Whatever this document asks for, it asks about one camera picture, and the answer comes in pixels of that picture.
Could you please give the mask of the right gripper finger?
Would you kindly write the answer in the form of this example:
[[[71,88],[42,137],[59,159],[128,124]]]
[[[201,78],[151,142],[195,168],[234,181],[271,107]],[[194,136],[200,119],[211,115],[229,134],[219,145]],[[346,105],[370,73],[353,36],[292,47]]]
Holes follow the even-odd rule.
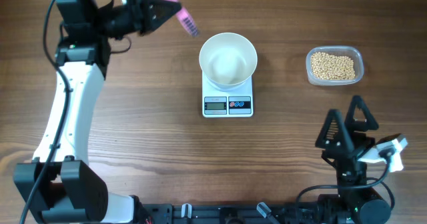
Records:
[[[379,128],[378,122],[359,95],[352,97],[344,123],[348,131],[375,131]]]
[[[350,154],[354,144],[337,109],[330,109],[315,142],[315,147],[330,154]]]

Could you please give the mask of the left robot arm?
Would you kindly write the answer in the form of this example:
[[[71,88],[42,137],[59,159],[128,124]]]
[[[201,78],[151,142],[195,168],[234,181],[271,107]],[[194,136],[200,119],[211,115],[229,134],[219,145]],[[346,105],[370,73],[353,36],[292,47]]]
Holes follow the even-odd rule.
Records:
[[[181,10],[174,0],[126,0],[98,7],[95,0],[51,0],[63,20],[49,62],[56,90],[43,138],[13,181],[25,201],[22,217],[38,223],[153,223],[134,195],[110,193],[90,167],[88,139],[112,49],[110,39],[145,35]]]

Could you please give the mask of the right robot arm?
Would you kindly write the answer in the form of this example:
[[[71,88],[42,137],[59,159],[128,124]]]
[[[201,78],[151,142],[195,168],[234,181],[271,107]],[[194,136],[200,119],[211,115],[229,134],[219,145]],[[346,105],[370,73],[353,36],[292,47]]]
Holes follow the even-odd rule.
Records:
[[[375,144],[375,138],[366,132],[378,128],[364,100],[355,95],[345,118],[337,109],[328,111],[315,142],[315,147],[322,150],[322,158],[336,170],[338,195],[355,223],[385,223],[391,216],[391,205],[374,190],[388,171],[369,183],[367,164],[360,160]]]

